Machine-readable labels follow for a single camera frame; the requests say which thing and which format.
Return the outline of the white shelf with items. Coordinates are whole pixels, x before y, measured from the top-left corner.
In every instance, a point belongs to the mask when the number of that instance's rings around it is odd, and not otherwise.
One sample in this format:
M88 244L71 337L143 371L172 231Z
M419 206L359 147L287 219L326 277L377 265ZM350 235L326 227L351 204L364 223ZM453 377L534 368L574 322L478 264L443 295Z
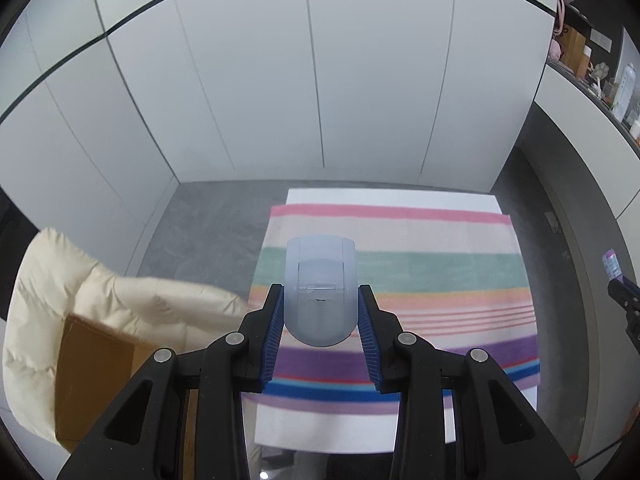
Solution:
M563 0L561 56L535 104L563 133L620 218L639 203L639 14L627 0Z

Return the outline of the cream padded chair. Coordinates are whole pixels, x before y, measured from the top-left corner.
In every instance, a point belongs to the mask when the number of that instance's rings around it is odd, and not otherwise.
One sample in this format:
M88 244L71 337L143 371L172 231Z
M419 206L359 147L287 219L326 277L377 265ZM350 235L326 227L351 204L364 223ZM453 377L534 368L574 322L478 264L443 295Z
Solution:
M237 330L247 311L242 298L214 286L121 276L45 229L26 249L6 319L2 370L9 408L27 431L62 446L54 430L55 379L72 315L182 353Z

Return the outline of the translucent grey plastic case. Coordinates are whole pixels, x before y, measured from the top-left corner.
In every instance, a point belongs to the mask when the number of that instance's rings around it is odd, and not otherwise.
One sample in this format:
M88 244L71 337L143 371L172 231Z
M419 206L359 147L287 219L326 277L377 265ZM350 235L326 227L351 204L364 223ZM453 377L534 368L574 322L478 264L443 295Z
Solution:
M292 238L286 245L284 324L311 347L336 346L358 323L355 243L326 234Z

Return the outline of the pink blue labelled tube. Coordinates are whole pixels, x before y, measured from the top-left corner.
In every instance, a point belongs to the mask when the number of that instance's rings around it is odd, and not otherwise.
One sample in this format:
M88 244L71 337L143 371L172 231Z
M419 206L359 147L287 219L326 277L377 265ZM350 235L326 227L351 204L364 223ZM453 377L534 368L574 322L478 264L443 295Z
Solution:
M606 275L609 281L617 280L623 283L623 271L618 262L616 252L613 249L608 250L602 257Z

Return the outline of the striped colourful blanket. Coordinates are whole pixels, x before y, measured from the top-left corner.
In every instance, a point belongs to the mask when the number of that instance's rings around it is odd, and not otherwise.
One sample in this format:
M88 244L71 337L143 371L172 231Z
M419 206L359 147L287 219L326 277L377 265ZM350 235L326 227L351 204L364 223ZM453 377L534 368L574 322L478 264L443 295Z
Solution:
M285 247L295 237L353 240L357 276L381 309L434 347L488 351L524 392L540 383L536 314L509 216L495 212L391 206L291 204L271 209L250 306L284 281ZM357 335L315 349L282 337L272 381L256 402L341 415L388 415L396 394L370 382Z

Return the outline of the brown cardboard box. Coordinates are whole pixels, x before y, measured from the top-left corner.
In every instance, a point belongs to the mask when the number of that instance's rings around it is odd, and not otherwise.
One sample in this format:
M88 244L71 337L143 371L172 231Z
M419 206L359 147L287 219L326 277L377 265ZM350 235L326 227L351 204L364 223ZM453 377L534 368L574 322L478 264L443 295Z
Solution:
M133 342L105 327L78 316L66 318L58 354L54 393L54 430L58 443L73 453L77 445L124 388L128 380L157 349L157 344ZM128 403L128 412L118 416L117 440L136 444L142 429L142 398ZM198 390L186 398L186 431L183 437L182 477L194 479L194 444Z

